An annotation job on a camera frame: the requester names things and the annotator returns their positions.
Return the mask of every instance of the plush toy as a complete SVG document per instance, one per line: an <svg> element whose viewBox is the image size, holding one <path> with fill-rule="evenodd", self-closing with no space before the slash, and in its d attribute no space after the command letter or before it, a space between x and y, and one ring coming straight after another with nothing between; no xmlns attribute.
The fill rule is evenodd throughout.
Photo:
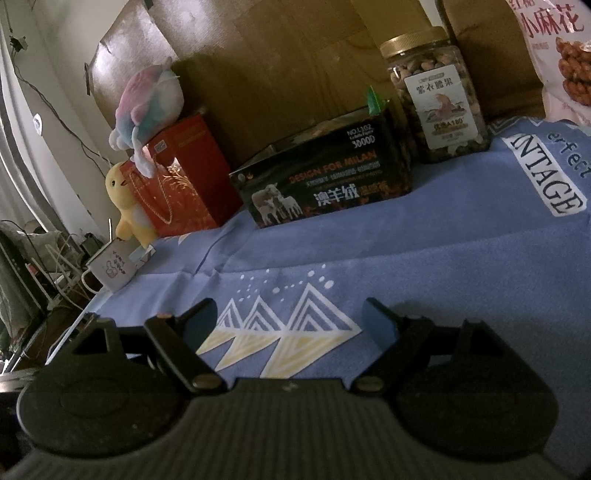
<svg viewBox="0 0 591 480"><path fill-rule="evenodd" d="M183 91L170 70L172 59L133 75L115 111L115 129L109 136L113 150L134 149L131 160L145 177L152 178L154 164L142 149L158 132L175 123L183 109Z"/></svg>
<svg viewBox="0 0 591 480"><path fill-rule="evenodd" d="M105 180L111 202L121 211L121 220L115 229L115 235L122 240L129 240L134 236L142 244L142 247L148 248L158 238L158 233L142 206L131 193L119 169L121 165L123 164L118 163L112 167Z"/></svg>

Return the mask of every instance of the gray plastic base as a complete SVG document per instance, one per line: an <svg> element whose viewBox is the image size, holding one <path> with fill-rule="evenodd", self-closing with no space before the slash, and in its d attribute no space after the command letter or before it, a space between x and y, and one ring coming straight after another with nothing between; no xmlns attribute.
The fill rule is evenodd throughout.
<svg viewBox="0 0 591 480"><path fill-rule="evenodd" d="M564 480L541 455L478 464L412 438L380 399L338 380L241 380L191 401L150 445L99 460L34 450L7 480Z"/></svg>

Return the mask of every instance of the green leaf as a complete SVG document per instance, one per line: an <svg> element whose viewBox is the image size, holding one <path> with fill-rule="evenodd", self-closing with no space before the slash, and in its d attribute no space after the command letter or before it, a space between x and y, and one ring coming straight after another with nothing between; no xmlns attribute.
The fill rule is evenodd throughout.
<svg viewBox="0 0 591 480"><path fill-rule="evenodd" d="M382 112L382 110L384 110L384 106L386 105L386 102L384 102L384 100L376 93L376 91L374 90L374 87L372 87L370 85L370 87L368 88L368 108L369 108L369 114L370 115L378 115L379 113Z"/></svg>

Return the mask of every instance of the black box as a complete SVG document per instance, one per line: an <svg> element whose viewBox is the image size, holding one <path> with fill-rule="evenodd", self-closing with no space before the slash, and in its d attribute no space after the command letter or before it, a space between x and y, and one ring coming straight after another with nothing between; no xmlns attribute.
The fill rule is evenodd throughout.
<svg viewBox="0 0 591 480"><path fill-rule="evenodd" d="M269 145L230 173L260 227L412 190L408 132L389 108L362 108Z"/></svg>

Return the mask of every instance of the blanket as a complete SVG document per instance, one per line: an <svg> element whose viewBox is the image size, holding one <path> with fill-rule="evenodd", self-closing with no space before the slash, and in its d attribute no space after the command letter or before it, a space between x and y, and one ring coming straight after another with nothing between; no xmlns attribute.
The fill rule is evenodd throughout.
<svg viewBox="0 0 591 480"><path fill-rule="evenodd" d="M230 384L350 384L381 354L361 318L370 296L438 325L484 320L554 391L546 453L580 473L591 463L591 140L529 118L490 128L490 151L417 168L399 199L264 230L242 212L162 239L98 313L141 325L213 298L217 327L197 353Z"/></svg>

